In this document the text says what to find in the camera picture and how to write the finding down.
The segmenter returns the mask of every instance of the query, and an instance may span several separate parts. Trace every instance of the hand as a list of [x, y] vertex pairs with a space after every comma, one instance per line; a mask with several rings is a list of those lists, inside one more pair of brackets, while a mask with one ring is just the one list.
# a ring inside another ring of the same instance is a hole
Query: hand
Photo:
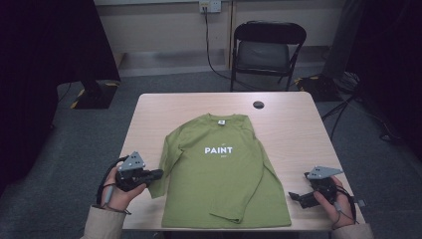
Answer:
[[[342, 187], [342, 183], [334, 176], [331, 177], [335, 185]], [[314, 192], [314, 197], [316, 201], [323, 207], [326, 214], [328, 214], [329, 219], [332, 221], [332, 229], [337, 229], [343, 226], [349, 226], [354, 224], [352, 219], [351, 208], [348, 202], [347, 197], [338, 192], [336, 202], [341, 207], [341, 212], [338, 212], [333, 205], [331, 205], [322, 194], [318, 191]]]
[[[113, 184], [115, 183], [115, 174], [117, 173], [117, 167], [114, 167], [109, 172], [106, 180], [105, 185]], [[105, 203], [106, 199], [106, 193], [108, 192], [108, 189], [110, 186], [107, 186], [103, 190], [103, 197], [102, 197], [102, 206]], [[129, 192], [125, 192], [120, 190], [118, 187], [114, 187], [114, 190], [112, 191], [111, 199], [109, 200], [109, 203], [107, 204], [110, 208], [124, 211], [127, 206], [129, 205], [130, 201], [135, 198], [137, 195], [142, 193], [142, 191], [146, 188], [146, 184], [142, 183], [133, 190]]]

